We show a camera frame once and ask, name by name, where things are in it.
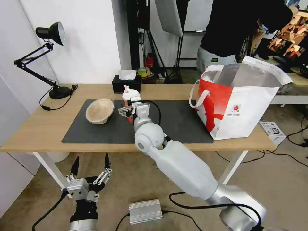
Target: black tissue box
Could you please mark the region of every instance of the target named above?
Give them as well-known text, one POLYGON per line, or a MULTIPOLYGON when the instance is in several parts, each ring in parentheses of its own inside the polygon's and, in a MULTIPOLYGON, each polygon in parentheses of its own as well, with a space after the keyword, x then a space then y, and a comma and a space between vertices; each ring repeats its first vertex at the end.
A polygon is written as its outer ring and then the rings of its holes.
POLYGON ((141 92, 141 76, 136 75, 136 78, 133 80, 121 80, 119 75, 115 75, 112 81, 113 93, 122 94, 125 90, 124 85, 129 86, 129 89, 135 89, 139 93, 141 92))

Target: lamp base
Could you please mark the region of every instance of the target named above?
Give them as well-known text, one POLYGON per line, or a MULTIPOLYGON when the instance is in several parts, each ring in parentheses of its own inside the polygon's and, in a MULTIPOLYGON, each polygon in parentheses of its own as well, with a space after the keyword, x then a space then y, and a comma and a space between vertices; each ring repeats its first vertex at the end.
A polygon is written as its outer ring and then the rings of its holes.
POLYGON ((57 87, 53 88, 49 92, 49 97, 52 99, 62 99, 68 97, 71 93, 71 89, 68 87, 57 87))

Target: white robotic arm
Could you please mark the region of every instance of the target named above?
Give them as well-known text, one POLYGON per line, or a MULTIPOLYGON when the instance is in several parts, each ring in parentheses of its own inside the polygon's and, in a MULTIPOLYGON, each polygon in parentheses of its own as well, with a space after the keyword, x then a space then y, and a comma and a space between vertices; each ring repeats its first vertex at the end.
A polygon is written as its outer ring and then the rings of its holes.
MULTIPOLYGON (((157 167, 185 193, 204 199, 209 205, 244 204, 254 208, 263 219, 266 209, 252 196, 237 186, 223 185, 214 178, 208 165, 186 148, 164 134, 162 128, 152 123, 149 106, 140 97, 131 98, 134 117, 135 144, 149 155, 157 167)), ((221 221, 233 231, 249 231, 258 223, 257 214, 249 208, 224 207, 221 221)))

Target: wooden table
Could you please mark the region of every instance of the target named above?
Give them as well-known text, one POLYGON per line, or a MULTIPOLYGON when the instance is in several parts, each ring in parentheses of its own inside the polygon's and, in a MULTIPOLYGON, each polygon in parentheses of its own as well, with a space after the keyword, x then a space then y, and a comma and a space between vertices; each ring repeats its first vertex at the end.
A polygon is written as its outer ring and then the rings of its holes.
MULTIPOLYGON (((192 86, 193 84, 143 84, 141 98, 188 100, 192 86)), ((62 109, 45 111, 38 108, 0 147, 0 152, 31 152, 61 188, 67 187, 67 181, 46 152, 137 152, 135 144, 68 144, 61 142, 85 100, 99 98, 122 99, 122 95, 114 94, 111 84, 80 84, 71 100, 62 109)), ((57 108, 65 101, 66 99, 48 98, 43 105, 57 108)), ((225 184, 249 150, 275 149, 274 144, 259 126, 248 138, 214 141, 212 144, 185 145, 191 151, 242 151, 234 155, 223 173, 220 181, 225 184)))

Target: light stand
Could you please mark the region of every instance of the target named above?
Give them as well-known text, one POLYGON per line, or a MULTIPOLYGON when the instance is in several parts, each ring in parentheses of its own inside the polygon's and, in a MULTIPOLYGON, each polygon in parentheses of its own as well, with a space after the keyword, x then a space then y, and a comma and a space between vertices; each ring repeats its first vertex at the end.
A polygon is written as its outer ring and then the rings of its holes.
POLYGON ((55 41, 57 44, 63 46, 63 43, 65 41, 65 32, 62 24, 60 22, 56 22, 52 24, 49 28, 45 27, 38 27, 35 30, 36 35, 40 38, 42 38, 45 42, 43 46, 40 48, 36 49, 35 51, 31 52, 30 54, 27 54, 26 56, 17 59, 14 61, 14 65, 16 67, 19 67, 20 69, 28 72, 29 74, 37 77, 38 79, 44 81, 45 83, 49 84, 52 86, 52 90, 49 92, 49 97, 52 99, 62 99, 65 97, 68 97, 72 94, 72 91, 68 87, 60 87, 56 81, 48 79, 44 76, 39 75, 38 73, 34 72, 33 70, 27 68, 27 64, 33 62, 34 60, 37 60, 38 58, 42 57, 43 55, 49 53, 53 49, 53 43, 50 41, 52 39, 55 41), (48 51, 45 51, 44 53, 30 57, 34 53, 42 50, 43 48, 47 48, 48 51))

